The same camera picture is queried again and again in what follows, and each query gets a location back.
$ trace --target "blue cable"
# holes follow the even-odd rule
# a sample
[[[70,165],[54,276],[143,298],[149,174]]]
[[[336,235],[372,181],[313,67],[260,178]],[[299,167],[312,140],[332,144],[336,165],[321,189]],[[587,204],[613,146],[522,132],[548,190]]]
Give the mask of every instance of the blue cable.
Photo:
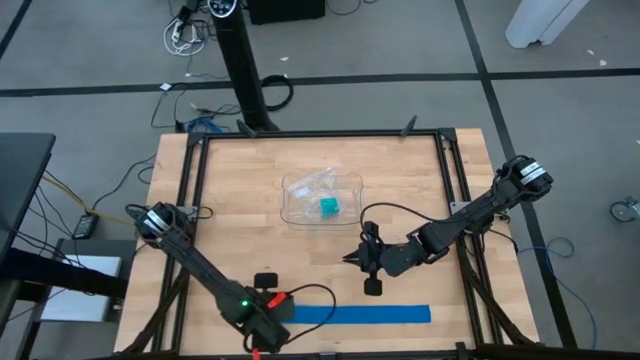
[[[221,126],[213,122],[213,116],[200,116],[187,123],[187,132],[193,132],[198,126],[204,126],[207,129],[206,132],[211,133],[223,133],[230,132],[231,128],[228,126]]]
[[[567,244],[569,246],[569,253],[568,254],[561,254],[559,252],[557,252],[556,250],[552,250],[551,249],[551,245],[553,245],[556,242],[563,242],[565,244]],[[549,253],[553,253],[563,259],[568,259],[570,257],[573,256],[574,252],[575,252],[575,247],[573,246],[573,243],[571,242],[571,240],[565,238],[565,237],[557,237],[551,241],[549,241],[549,243],[547,244],[547,246],[534,246],[534,247],[530,247],[527,249],[522,249],[518,252],[518,254],[522,254],[524,252],[527,251],[531,251],[531,250],[535,250],[535,251],[544,251],[546,260],[547,260],[547,269],[549,269],[549,272],[551,273],[551,275],[553,275],[553,277],[556,279],[556,281],[558,282],[558,284],[562,285],[562,287],[567,290],[571,295],[573,295],[576,299],[578,299],[578,301],[580,301],[582,303],[582,305],[584,306],[584,308],[587,310],[587,313],[589,314],[589,318],[591,319],[591,324],[593,326],[593,341],[591,343],[591,348],[595,349],[597,344],[598,344],[598,326],[596,325],[596,319],[593,316],[593,313],[591,312],[591,309],[589,309],[589,306],[587,305],[587,303],[578,295],[575,293],[575,291],[571,290],[564,282],[562,282],[562,280],[560,280],[556,274],[553,272],[553,269],[551,268],[551,258],[549,257]]]

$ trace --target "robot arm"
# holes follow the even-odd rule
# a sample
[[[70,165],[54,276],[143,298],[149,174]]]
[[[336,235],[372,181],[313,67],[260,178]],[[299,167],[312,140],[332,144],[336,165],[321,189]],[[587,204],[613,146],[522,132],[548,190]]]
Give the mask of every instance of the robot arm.
[[[276,353],[289,340],[290,333],[274,308],[283,301],[292,305],[291,297],[261,293],[227,279],[189,243],[194,231],[188,215],[173,205],[158,203],[136,216],[135,227],[147,244],[173,256],[195,277],[216,299],[222,318],[245,339],[252,336],[261,351]]]
[[[399,276],[413,266],[432,264],[449,252],[463,233],[482,234],[489,230],[495,214],[518,205],[533,202],[547,194],[553,179],[533,158],[517,156],[497,171],[491,189],[445,220],[426,223],[407,234],[404,244],[381,244],[378,226],[364,223],[363,241],[358,250],[344,257],[344,261],[359,265],[370,274],[365,281],[365,293],[381,295],[382,285],[376,278],[380,269],[392,277]]]

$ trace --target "clear plastic container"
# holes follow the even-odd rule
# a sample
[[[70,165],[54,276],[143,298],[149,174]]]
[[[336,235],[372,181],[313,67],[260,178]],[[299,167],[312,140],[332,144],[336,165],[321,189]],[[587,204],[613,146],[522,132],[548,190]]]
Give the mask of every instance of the clear plastic container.
[[[280,216],[295,230],[352,230],[360,223],[362,187],[359,174],[338,175],[332,168],[289,173],[282,178]]]

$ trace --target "wooden tabletop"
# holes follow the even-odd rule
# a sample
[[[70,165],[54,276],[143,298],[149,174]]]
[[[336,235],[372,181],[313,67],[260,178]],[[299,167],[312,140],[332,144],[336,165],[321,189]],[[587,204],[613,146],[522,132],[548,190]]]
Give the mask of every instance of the wooden tabletop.
[[[475,198],[491,185],[493,168],[480,129],[458,129],[457,135]],[[176,201],[185,148],[186,135],[162,136],[148,204]],[[198,158],[199,146],[192,163],[192,180]],[[359,230],[300,231],[282,221],[283,176],[326,167],[336,168],[339,174],[360,174],[365,203],[391,201],[435,218],[448,216],[435,141],[430,136],[212,141],[202,205],[211,207],[215,216],[199,221],[196,247],[225,275],[246,285],[252,285],[255,273],[276,272],[281,290],[307,283],[324,284],[335,292],[339,305],[431,307],[429,324],[328,325],[286,345],[282,353],[442,350],[454,348],[459,341],[473,347],[453,247],[435,264],[413,268],[398,278],[380,272],[384,294],[371,297],[363,293],[366,275],[341,261],[342,256],[356,249]],[[455,176],[452,182],[457,183]],[[193,181],[189,189],[187,199],[193,197]],[[406,241],[405,234],[423,224],[420,218],[394,208],[372,208],[367,216],[380,225],[381,237],[392,243]],[[499,221],[494,229],[509,234],[506,224]],[[508,240],[487,233],[485,257],[496,300],[525,335],[537,339],[513,246]],[[136,256],[116,350],[133,341],[158,304],[165,258],[164,253],[149,247]],[[331,298],[319,289],[309,289],[297,294],[296,303],[330,305]],[[479,298],[478,303],[484,333],[489,337]],[[168,348],[171,339],[173,309],[168,320],[164,348]],[[287,328],[297,334],[308,326]],[[192,278],[181,354],[242,353],[242,336],[221,319],[212,295]]]

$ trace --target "small teal block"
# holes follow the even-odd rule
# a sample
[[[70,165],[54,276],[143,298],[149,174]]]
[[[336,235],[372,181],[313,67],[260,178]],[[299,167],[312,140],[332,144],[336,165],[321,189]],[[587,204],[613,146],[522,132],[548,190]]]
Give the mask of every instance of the small teal block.
[[[338,215],[338,213],[340,212],[338,199],[334,197],[320,199],[320,208],[322,209],[323,218]]]

